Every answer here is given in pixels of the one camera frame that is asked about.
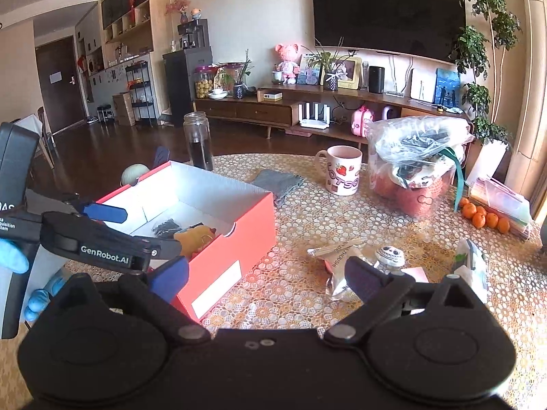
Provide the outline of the blue gloved left hand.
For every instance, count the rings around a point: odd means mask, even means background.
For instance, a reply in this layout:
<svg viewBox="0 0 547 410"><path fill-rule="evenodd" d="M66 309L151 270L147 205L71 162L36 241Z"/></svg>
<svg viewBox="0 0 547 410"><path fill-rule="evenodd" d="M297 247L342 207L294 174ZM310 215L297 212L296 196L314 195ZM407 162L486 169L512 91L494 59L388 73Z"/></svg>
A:
<svg viewBox="0 0 547 410"><path fill-rule="evenodd" d="M15 243L1 240L1 269L14 275L29 275L24 294L21 321L34 322L46 309L53 296L62 289L71 274L65 268L67 260L56 256L42 246L38 248L34 264Z"/></svg>

